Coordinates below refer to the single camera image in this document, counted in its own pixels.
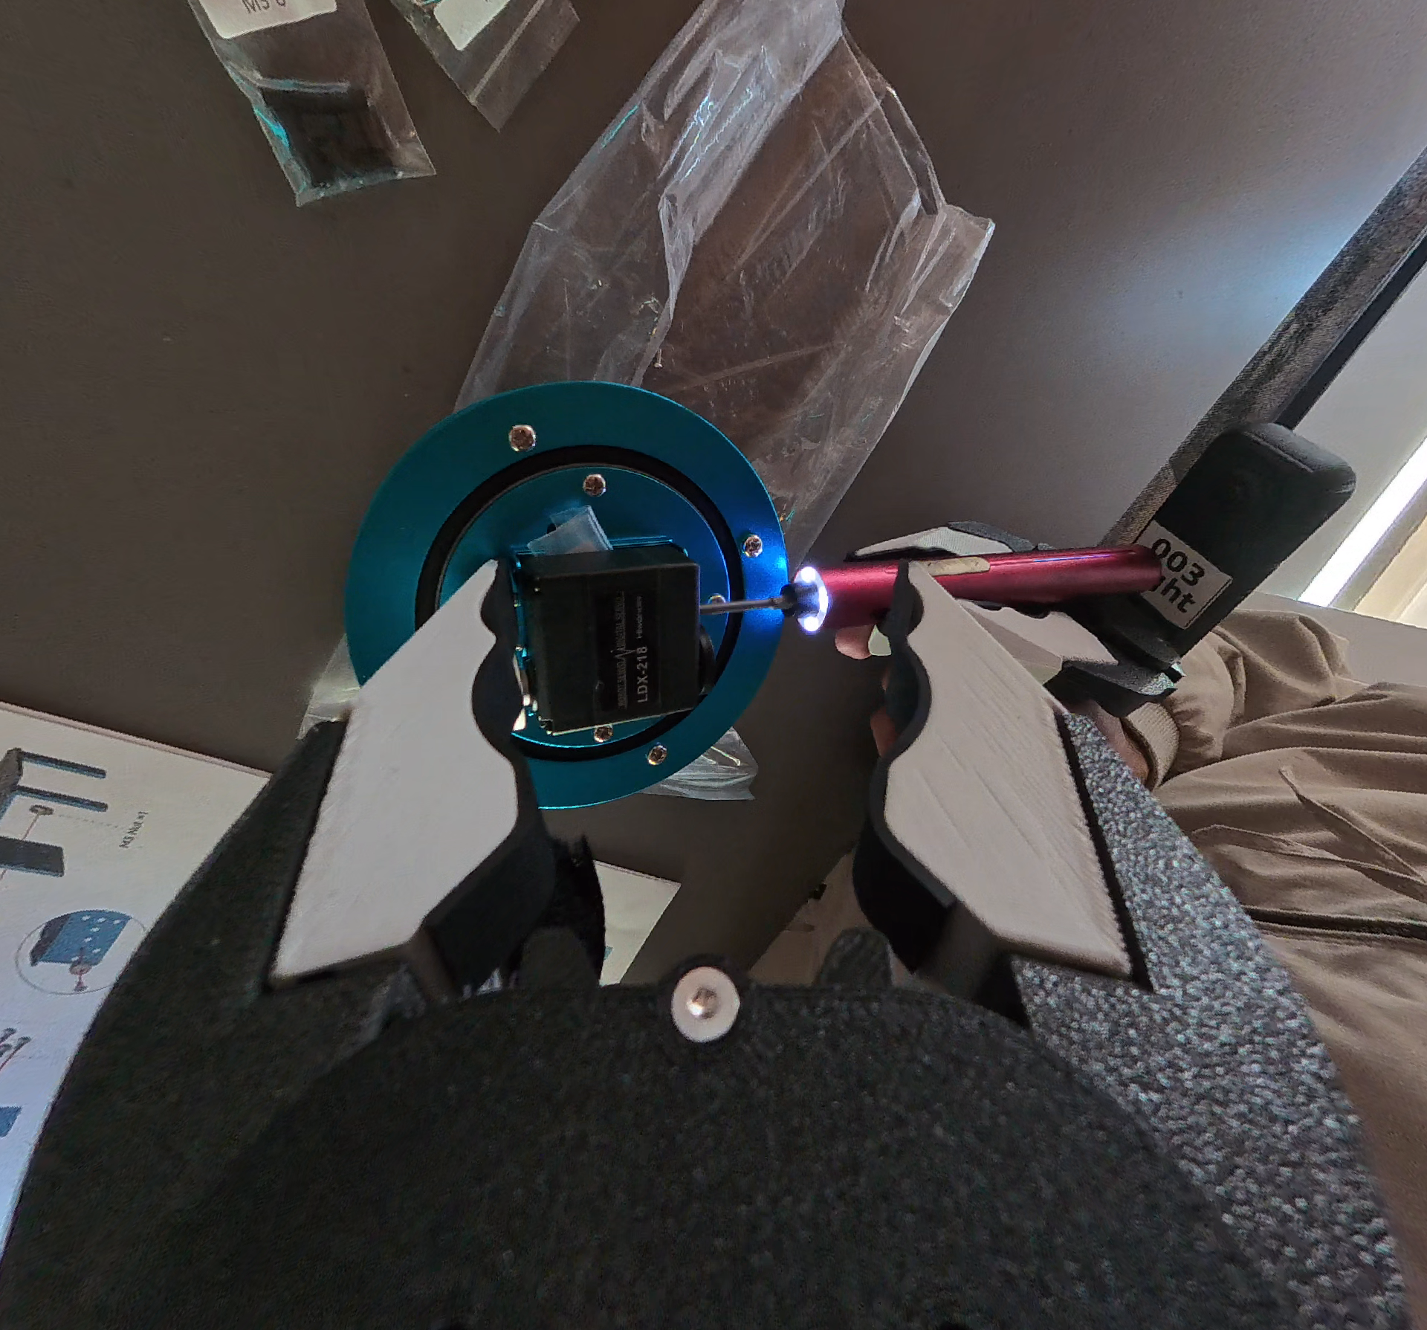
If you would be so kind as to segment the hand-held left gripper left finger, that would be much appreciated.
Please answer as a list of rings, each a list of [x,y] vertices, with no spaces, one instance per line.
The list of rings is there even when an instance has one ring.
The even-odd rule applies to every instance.
[[[364,682],[272,985],[399,960],[445,1000],[512,963],[556,886],[517,741],[517,635],[510,564],[487,561]]]

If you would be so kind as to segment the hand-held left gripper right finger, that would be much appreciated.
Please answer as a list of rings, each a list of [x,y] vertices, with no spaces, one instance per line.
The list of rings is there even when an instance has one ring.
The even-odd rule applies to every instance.
[[[932,576],[903,567],[886,708],[851,887],[916,978],[991,996],[1012,960],[1135,983],[1053,697]]]

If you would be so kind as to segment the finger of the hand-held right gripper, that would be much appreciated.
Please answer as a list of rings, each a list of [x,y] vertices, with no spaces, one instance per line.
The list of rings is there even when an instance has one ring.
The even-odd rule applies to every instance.
[[[1168,699],[1174,692],[1174,671],[1122,656],[1066,612],[1029,616],[962,598],[959,605],[1058,699]]]
[[[1043,542],[1029,542],[998,527],[979,522],[960,522],[867,544],[847,553],[845,566],[886,567],[901,561],[932,561],[966,555],[1024,555],[1050,553],[1052,550],[1053,548]]]

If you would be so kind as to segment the red electric screwdriver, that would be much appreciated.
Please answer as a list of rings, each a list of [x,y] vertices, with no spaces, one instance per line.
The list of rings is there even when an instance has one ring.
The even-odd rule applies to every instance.
[[[774,609],[808,633],[873,626],[891,614],[903,571],[928,576],[969,602],[1066,605],[1094,596],[1138,596],[1160,586],[1162,564],[1147,548],[1097,548],[1031,553],[905,558],[803,567],[778,594],[741,602],[705,602],[703,616]]]

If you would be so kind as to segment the black servo motor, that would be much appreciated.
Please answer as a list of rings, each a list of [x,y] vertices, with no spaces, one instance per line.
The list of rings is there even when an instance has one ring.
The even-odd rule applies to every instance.
[[[550,737],[692,711],[712,688],[699,564],[673,542],[525,553],[513,571],[523,669]]]

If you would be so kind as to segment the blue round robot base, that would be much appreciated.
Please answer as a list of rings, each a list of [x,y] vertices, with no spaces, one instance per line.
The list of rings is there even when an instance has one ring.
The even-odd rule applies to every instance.
[[[790,581],[766,485],[733,440],[687,407],[595,380],[479,401],[431,428],[367,514],[347,578],[357,679],[364,684],[481,566],[507,561],[525,692],[517,741],[539,804],[595,806],[645,791],[737,724],[788,620],[774,609],[703,616],[716,674],[684,714],[546,734],[523,669],[517,560],[642,542],[673,542],[699,564],[700,605],[778,596]]]

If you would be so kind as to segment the printed instruction sheet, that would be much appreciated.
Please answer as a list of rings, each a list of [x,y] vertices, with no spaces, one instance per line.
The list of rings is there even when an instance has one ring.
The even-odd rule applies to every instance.
[[[2,706],[2,1250],[72,1143],[59,1205],[80,1233],[166,1216],[419,1006],[402,972],[269,988],[325,782]]]

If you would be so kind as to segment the large clear plastic bag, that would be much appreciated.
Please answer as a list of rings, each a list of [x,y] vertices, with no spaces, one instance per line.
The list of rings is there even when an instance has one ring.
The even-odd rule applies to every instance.
[[[533,221],[456,408],[570,380],[687,407],[766,485],[790,580],[992,233],[845,5],[700,5]]]

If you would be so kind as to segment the person's beige clothing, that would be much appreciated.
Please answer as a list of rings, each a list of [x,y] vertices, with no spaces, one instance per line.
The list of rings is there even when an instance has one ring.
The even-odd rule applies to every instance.
[[[1207,846],[1310,1006],[1358,1109],[1425,1326],[1425,872],[1382,846],[1281,837]]]

